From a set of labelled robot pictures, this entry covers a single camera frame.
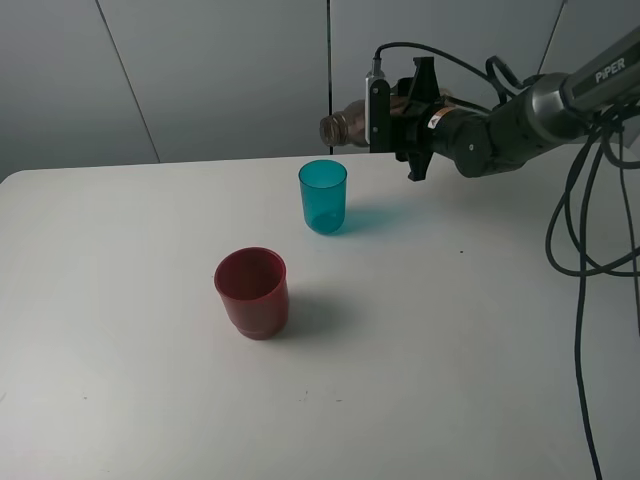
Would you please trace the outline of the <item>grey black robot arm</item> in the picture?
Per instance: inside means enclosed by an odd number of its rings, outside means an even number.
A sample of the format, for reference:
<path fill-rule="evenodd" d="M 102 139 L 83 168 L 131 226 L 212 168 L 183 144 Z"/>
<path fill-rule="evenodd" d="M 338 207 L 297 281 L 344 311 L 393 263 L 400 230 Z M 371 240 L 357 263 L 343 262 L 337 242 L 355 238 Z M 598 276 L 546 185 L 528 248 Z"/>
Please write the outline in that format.
<path fill-rule="evenodd" d="M 415 73 L 393 89 L 388 149 L 422 181 L 431 158 L 450 159 L 466 178 L 522 168 L 528 161 L 582 137 L 600 139 L 639 112 L 639 32 L 633 30 L 574 73 L 519 80 L 497 56 L 480 77 L 499 102 L 486 110 L 438 88 L 432 50 L 414 60 Z"/>

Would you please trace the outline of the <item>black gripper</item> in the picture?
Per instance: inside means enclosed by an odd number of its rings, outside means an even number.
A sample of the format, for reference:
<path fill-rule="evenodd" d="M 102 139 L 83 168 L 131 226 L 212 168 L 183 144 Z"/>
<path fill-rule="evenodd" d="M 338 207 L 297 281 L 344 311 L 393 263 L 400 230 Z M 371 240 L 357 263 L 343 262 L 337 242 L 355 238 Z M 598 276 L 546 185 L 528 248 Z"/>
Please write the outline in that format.
<path fill-rule="evenodd" d="M 431 56 L 415 57 L 415 73 L 396 84 L 394 155 L 409 164 L 408 178 L 424 181 L 434 153 L 456 158 L 463 109 L 442 98 Z"/>

